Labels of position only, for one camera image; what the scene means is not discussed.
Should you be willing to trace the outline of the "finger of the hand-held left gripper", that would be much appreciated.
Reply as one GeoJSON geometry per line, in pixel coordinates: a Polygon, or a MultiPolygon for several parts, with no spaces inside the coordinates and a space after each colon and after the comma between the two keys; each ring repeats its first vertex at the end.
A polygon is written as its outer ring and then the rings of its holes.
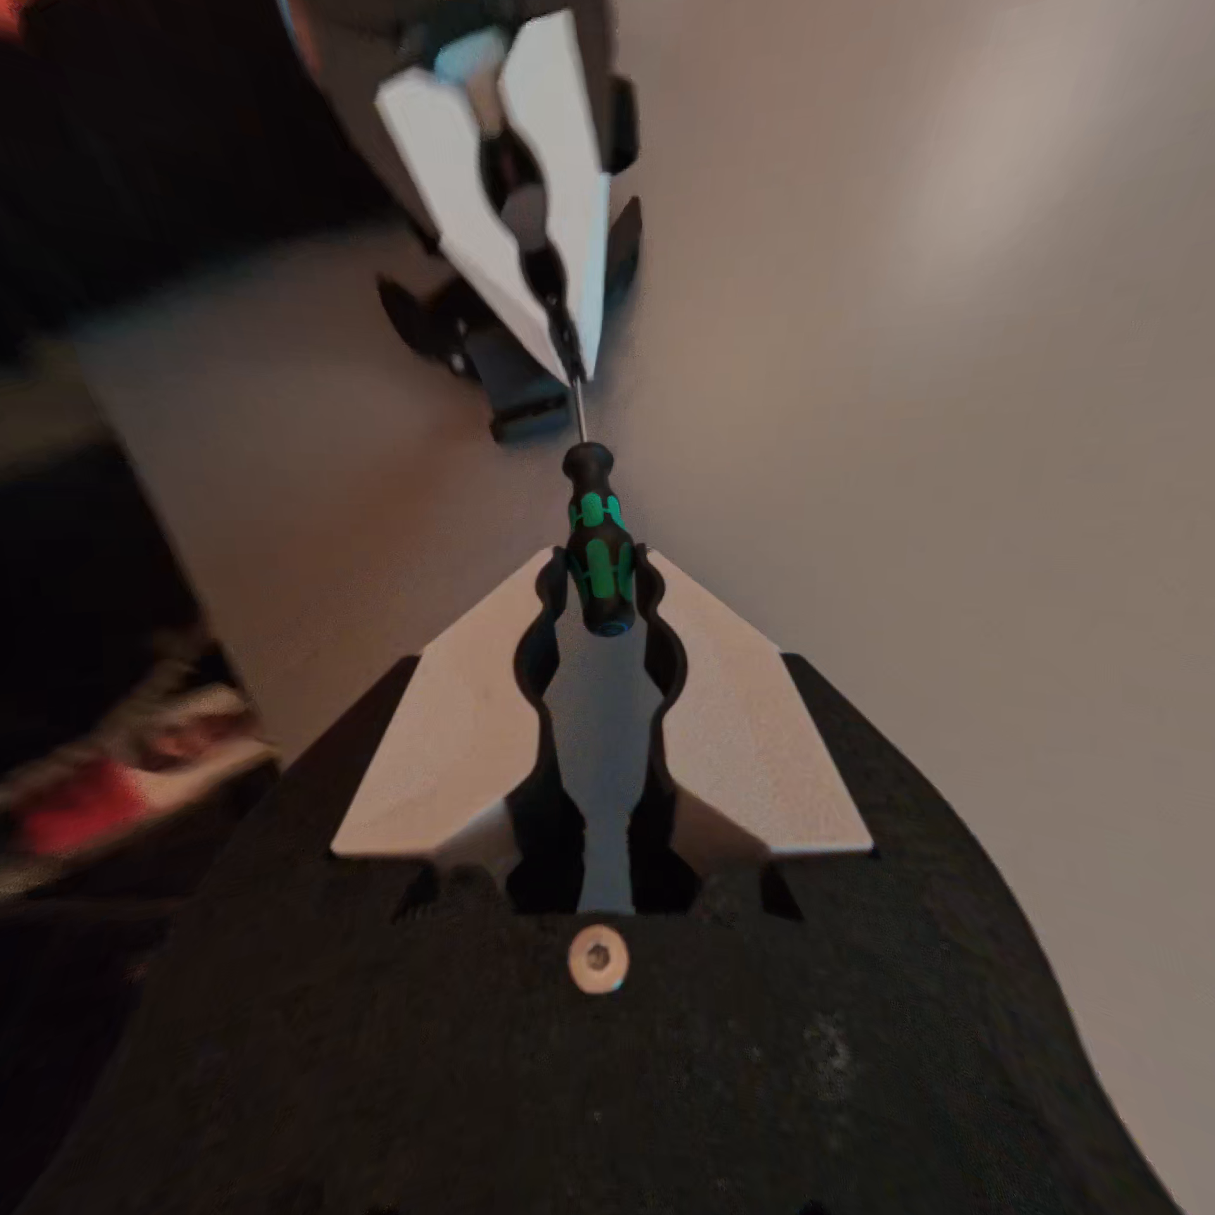
{"type": "Polygon", "coordinates": [[[591,380],[603,333],[610,176],[602,165],[570,9],[519,29],[496,87],[509,129],[541,175],[545,234],[565,272],[565,312],[574,325],[581,376],[591,380]]]}
{"type": "Polygon", "coordinates": [[[408,68],[379,85],[374,107],[435,221],[438,247],[447,260],[486,299],[519,343],[561,383],[583,376],[573,321],[565,312],[565,272],[545,234],[547,198],[542,192],[539,252],[555,255],[557,302],[548,304],[523,272],[523,243],[492,202],[483,155],[515,136],[497,95],[497,75],[483,68],[480,80],[500,111],[494,132],[486,132],[474,107],[474,80],[451,81],[424,68],[408,68]]]}

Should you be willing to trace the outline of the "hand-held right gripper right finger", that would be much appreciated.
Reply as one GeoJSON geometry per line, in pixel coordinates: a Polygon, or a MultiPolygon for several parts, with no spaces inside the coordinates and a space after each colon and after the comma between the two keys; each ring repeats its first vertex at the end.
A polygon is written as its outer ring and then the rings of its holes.
{"type": "Polygon", "coordinates": [[[871,853],[779,647],[654,550],[635,579],[659,694],[632,817],[642,846],[678,859],[871,853]]]}

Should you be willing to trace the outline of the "white desk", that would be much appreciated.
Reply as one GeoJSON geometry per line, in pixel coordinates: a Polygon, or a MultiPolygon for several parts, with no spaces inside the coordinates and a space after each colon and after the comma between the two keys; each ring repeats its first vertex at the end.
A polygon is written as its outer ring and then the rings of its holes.
{"type": "MultiPolygon", "coordinates": [[[[617,56],[629,528],[946,796],[1212,1212],[1212,3],[619,3],[617,56]]],[[[416,253],[306,239],[74,340],[286,758],[562,532],[565,440],[497,448],[387,325],[416,253]]]]}

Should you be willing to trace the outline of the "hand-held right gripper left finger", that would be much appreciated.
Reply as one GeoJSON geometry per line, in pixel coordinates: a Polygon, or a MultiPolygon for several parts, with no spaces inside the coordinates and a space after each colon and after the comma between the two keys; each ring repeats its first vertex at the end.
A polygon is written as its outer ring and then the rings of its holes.
{"type": "Polygon", "coordinates": [[[565,554],[542,550],[419,652],[334,856],[480,868],[510,898],[573,895],[573,800],[544,700],[565,607],[565,554]]]}

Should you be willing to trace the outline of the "person's red white shoe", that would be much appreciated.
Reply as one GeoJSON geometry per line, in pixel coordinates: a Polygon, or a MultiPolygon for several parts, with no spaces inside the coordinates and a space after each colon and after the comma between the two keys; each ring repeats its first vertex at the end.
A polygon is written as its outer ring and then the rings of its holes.
{"type": "Polygon", "coordinates": [[[278,759],[218,645],[169,652],[84,735],[3,777],[3,903],[108,859],[278,759]]]}

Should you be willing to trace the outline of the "green black handle screwdriver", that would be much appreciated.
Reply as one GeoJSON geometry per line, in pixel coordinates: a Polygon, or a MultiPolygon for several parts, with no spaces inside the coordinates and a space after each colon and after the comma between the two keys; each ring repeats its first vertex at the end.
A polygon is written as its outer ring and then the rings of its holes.
{"type": "Polygon", "coordinates": [[[586,631],[607,639],[633,626],[635,545],[612,486],[615,457],[589,438],[584,380],[577,373],[571,376],[571,402],[580,441],[561,464],[570,485],[567,568],[586,631]]]}

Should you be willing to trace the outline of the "black plastic bracket part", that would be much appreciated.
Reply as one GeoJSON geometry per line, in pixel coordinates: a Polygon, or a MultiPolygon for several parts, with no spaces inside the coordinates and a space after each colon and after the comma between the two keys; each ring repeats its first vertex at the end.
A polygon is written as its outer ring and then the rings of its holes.
{"type": "MultiPolygon", "coordinates": [[[[632,166],[641,150],[632,81],[612,75],[610,174],[632,166]]],[[[612,221],[606,244],[604,312],[628,297],[643,236],[638,197],[612,221]]],[[[389,324],[416,356],[441,363],[457,378],[479,385],[490,406],[490,432],[503,444],[526,432],[560,427],[570,414],[570,393],[516,340],[476,289],[458,275],[427,295],[412,294],[386,275],[376,289],[389,324]]]]}

